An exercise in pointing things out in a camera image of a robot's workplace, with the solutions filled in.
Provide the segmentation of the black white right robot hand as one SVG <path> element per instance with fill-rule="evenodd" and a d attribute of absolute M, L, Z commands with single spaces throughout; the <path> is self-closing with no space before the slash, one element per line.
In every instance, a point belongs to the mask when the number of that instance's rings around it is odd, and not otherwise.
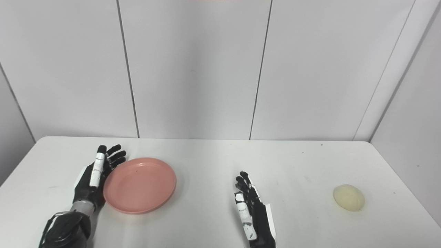
<path fill-rule="evenodd" d="M 275 248 L 276 231 L 270 204 L 264 204 L 246 171 L 236 177 L 234 194 L 244 234 L 251 248 Z"/>

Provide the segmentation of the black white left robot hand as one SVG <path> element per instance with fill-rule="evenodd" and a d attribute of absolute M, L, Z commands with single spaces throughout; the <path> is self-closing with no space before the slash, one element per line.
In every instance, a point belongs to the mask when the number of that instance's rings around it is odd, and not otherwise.
<path fill-rule="evenodd" d="M 103 171 L 101 173 L 101 178 L 98 187 L 90 186 L 90 177 L 94 164 L 88 165 L 79 182 L 74 189 L 73 203 L 80 200 L 86 200 L 93 203 L 95 209 L 101 208 L 105 204 L 105 199 L 103 196 L 103 187 L 109 174 L 117 168 L 118 165 L 126 161 L 126 151 L 122 149 L 120 144 L 117 144 L 104 154 Z"/>

